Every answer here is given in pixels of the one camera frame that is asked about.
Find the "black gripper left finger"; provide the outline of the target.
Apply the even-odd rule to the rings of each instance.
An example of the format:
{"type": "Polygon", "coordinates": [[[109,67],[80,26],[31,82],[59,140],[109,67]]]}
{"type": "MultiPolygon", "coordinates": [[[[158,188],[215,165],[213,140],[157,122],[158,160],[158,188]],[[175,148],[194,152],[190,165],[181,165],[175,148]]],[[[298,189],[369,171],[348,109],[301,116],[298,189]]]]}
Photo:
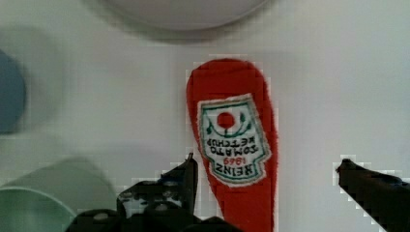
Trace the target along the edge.
{"type": "Polygon", "coordinates": [[[142,215],[154,203],[172,203],[199,222],[193,214],[197,184],[198,164],[189,153],[183,163],[161,174],[158,180],[141,181],[122,191],[117,196],[117,211],[130,219],[142,215]]]}

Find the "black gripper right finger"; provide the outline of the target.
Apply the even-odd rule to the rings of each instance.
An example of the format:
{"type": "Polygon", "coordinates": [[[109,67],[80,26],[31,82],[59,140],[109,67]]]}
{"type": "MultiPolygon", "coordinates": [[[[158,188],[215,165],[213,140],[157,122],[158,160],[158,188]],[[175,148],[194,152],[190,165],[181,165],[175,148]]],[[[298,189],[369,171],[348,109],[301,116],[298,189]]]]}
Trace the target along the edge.
{"type": "Polygon", "coordinates": [[[410,185],[402,179],[343,159],[338,185],[386,232],[409,232],[410,185]]]}

